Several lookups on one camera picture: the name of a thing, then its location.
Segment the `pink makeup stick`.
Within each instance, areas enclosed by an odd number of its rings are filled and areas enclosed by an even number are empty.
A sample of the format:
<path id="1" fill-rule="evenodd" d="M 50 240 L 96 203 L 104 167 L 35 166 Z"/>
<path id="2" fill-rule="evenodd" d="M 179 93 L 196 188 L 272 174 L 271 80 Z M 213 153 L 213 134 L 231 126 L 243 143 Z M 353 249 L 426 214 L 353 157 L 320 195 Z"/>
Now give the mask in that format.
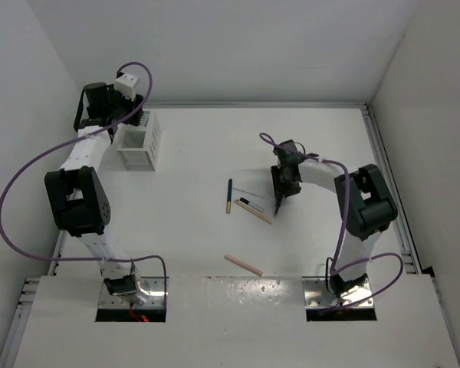
<path id="1" fill-rule="evenodd" d="M 248 264 L 248 263 L 246 263 L 246 262 L 244 262 L 244 261 L 242 261 L 242 260 L 230 255 L 230 254 L 225 254 L 224 259 L 226 261 L 231 262 L 234 265 L 239 266 L 240 268 L 245 269 L 246 271 L 251 272 L 252 274 L 255 274 L 255 275 L 259 276 L 259 277 L 261 277 L 263 275 L 263 271 L 257 269 L 254 266 L 251 266 L 250 264 Z"/>

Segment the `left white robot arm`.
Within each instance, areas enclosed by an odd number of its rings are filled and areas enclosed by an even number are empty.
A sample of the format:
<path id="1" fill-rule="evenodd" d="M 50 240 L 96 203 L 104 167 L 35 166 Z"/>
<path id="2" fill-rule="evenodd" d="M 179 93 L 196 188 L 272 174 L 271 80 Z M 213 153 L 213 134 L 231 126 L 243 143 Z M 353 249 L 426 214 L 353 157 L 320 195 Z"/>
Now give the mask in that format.
<path id="1" fill-rule="evenodd" d="M 136 90 L 136 78 L 84 86 L 74 119 L 79 142 L 61 167 L 47 172 L 44 184 L 54 222 L 60 230 L 77 238 L 97 259 L 103 283 L 109 294 L 127 303 L 138 304 L 142 298 L 140 277 L 107 231 L 111 208 L 97 175 L 101 160 L 113 142 L 115 121 L 127 118 L 138 126 L 143 96 Z"/>

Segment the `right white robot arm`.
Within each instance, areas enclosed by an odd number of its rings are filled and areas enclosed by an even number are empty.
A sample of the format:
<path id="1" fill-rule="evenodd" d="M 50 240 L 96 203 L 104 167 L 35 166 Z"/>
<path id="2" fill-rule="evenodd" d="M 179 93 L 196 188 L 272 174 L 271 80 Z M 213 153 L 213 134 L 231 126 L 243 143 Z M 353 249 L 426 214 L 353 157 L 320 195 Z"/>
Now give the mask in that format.
<path id="1" fill-rule="evenodd" d="M 284 199 L 311 184 L 337 197 L 341 225 L 332 259 L 328 261 L 326 285 L 336 297 L 362 285 L 367 278 L 366 263 L 391 254 L 373 254 L 380 236 L 398 216 L 398 208 L 380 169 L 374 164 L 349 169 L 333 159 L 299 150 L 297 143 L 276 143 L 271 136 L 260 138 L 273 146 L 278 163 L 271 167 L 274 215 Z"/>

